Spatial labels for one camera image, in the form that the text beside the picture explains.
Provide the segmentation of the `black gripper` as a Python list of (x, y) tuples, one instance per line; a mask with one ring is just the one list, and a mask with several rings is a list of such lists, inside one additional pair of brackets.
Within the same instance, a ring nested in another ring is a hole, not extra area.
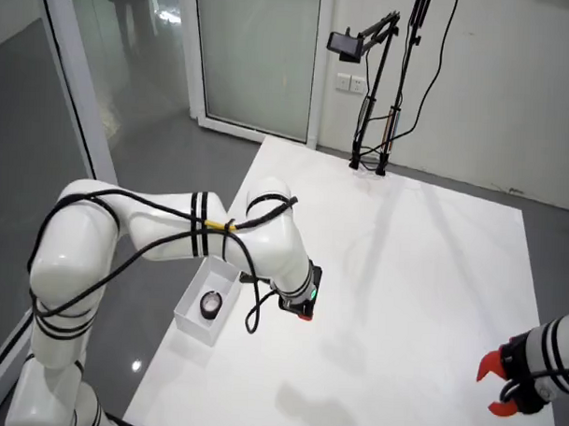
[(527, 338), (524, 333), (513, 338), (499, 349), (488, 352), (479, 362), (476, 381), (487, 374), (506, 378), (508, 385), (500, 394), (501, 402), (489, 404), (493, 415), (514, 416), (519, 413), (538, 413), (548, 401), (543, 399), (534, 387), (534, 378), (526, 356)]
[(312, 263), (302, 287), (293, 292), (281, 292), (278, 295), (278, 307), (293, 313), (299, 319), (312, 321), (315, 303), (320, 293), (321, 267)]

